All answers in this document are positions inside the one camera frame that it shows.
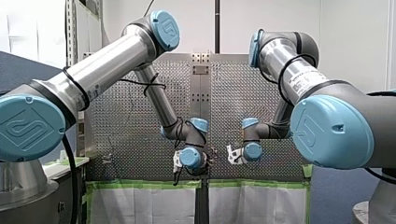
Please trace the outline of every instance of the logo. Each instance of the logo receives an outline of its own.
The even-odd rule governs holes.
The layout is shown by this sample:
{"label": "logo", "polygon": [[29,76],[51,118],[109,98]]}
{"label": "logo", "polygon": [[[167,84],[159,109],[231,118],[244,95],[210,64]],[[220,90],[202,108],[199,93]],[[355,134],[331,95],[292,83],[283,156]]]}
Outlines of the logo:
{"label": "logo", "polygon": [[315,133],[323,133],[319,125],[308,115],[303,114],[297,127],[296,135],[306,147],[313,147],[317,140]]}
{"label": "logo", "polygon": [[22,151],[28,151],[51,133],[52,127],[33,108],[24,109],[0,124],[0,135]]}
{"label": "logo", "polygon": [[163,31],[170,36],[177,36],[177,28],[170,18],[162,22]]}

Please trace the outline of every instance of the robotic arm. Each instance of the robotic arm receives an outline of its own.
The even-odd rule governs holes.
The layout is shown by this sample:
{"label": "robotic arm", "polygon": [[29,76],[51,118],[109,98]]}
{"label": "robotic arm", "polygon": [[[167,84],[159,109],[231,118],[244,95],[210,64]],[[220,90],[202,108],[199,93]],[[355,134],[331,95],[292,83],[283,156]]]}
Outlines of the robotic arm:
{"label": "robotic arm", "polygon": [[122,37],[89,58],[47,80],[33,80],[0,98],[0,211],[1,206],[35,200],[50,189],[39,158],[55,149],[66,130],[76,123],[78,111],[135,70],[147,83],[148,98],[170,139],[186,141],[181,162],[191,168],[205,165],[207,123],[182,122],[155,79],[151,63],[178,46],[175,19],[157,11],[130,23]]}
{"label": "robotic arm", "polygon": [[317,61],[318,47],[308,35],[260,30],[252,37],[250,65],[276,81],[282,99],[271,123],[243,121],[244,157],[260,157],[260,139],[291,135],[318,166],[395,168],[396,98],[368,96],[345,81],[329,80]]}

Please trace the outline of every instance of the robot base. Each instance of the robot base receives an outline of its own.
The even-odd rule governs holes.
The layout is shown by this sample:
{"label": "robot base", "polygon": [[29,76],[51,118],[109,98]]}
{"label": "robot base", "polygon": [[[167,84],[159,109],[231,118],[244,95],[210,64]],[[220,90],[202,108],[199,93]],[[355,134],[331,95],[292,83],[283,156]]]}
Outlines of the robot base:
{"label": "robot base", "polygon": [[59,222],[58,183],[50,181],[47,190],[27,200],[0,206],[2,224],[55,224]]}

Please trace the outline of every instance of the perforated metal panel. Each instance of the perforated metal panel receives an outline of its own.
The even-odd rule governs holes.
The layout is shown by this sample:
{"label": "perforated metal panel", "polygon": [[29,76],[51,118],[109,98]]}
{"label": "perforated metal panel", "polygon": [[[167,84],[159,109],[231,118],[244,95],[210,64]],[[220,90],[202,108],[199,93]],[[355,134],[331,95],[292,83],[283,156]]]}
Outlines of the perforated metal panel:
{"label": "perforated metal panel", "polygon": [[[191,60],[168,54],[154,66],[177,115],[188,119]],[[134,73],[125,78],[137,81]],[[173,179],[174,143],[160,136],[161,124],[143,89],[118,82],[92,103],[86,114],[92,128],[86,132],[92,145],[88,154],[94,155],[87,170],[90,180]]]}
{"label": "perforated metal panel", "polygon": [[[196,99],[191,101],[194,93],[191,87],[201,85],[205,96],[211,90],[207,138],[209,146],[218,151],[211,178],[303,180],[304,159],[290,140],[262,141],[264,157],[257,164],[245,167],[227,161],[227,144],[231,142],[234,148],[242,146],[242,119],[270,121],[279,99],[276,86],[250,68],[247,57],[210,55],[210,88],[203,87],[202,80],[192,81],[190,54],[166,54],[154,65],[160,81],[167,86],[171,104],[183,119],[191,117],[191,104],[197,103]],[[136,80],[134,75],[128,78]],[[120,82],[92,103],[85,116],[87,150],[95,154],[87,170],[89,179],[173,179],[174,143],[160,137],[161,125],[149,99],[143,96],[143,89]]]}
{"label": "perforated metal panel", "polygon": [[265,81],[248,66],[247,55],[212,55],[212,105],[210,143],[218,151],[211,178],[303,180],[304,159],[290,140],[262,141],[261,161],[246,166],[227,161],[226,145],[243,145],[241,121],[259,118],[271,121],[279,100],[276,85]]}

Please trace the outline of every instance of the green tape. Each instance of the green tape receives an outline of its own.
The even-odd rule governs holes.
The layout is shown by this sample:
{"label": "green tape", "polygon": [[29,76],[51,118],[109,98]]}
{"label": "green tape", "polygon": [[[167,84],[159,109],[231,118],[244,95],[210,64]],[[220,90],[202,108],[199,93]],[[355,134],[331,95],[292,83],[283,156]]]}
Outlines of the green tape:
{"label": "green tape", "polygon": [[87,182],[89,189],[198,189],[200,181],[179,181],[173,186],[173,181],[147,181],[147,180],[123,180],[92,181]]}
{"label": "green tape", "polygon": [[311,178],[313,165],[312,164],[304,164],[302,166],[303,166],[304,177]]}
{"label": "green tape", "polygon": [[307,189],[309,182],[278,182],[264,180],[247,180],[247,179],[231,179],[231,180],[210,180],[210,188],[236,188],[242,186],[273,188],[273,189]]}

